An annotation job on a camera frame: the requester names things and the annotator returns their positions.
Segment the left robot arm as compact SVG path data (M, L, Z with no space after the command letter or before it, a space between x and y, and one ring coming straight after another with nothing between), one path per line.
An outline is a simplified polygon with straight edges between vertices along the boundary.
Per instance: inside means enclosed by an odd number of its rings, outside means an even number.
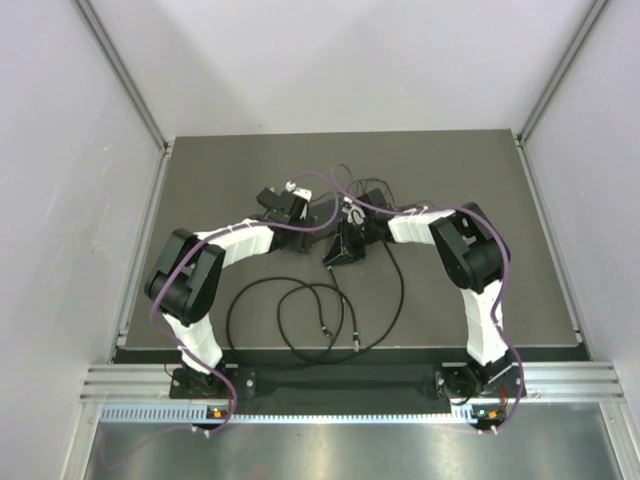
M314 232L309 214L312 192L288 183L276 193L263 189L261 216L210 232L171 233L148 276L144 293L152 302L150 321L161 315L181 351L182 374L205 396L226 387L223 352L215 339L210 310L225 268L254 256L295 251Z

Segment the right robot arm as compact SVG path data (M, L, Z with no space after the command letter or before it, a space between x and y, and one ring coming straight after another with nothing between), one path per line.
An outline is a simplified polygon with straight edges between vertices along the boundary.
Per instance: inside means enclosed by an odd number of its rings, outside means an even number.
M460 290L466 315L468 361L439 371L444 395L487 396L498 389L513 363L504 339L501 292L510 253L473 202L456 209L426 206L391 211L373 202L373 190L343 201L323 264L331 269L360 261L378 241L433 246L449 280Z

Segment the dark grey network switch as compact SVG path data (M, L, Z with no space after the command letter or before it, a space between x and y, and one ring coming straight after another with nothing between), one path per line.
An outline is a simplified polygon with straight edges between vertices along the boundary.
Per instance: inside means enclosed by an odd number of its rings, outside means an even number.
M307 228L314 227L315 230L302 234L301 243L298 248L299 253L308 254L314 244L335 236L344 212L343 208L339 207L336 215L334 215L334 209L334 200L322 201L309 207L302 226Z

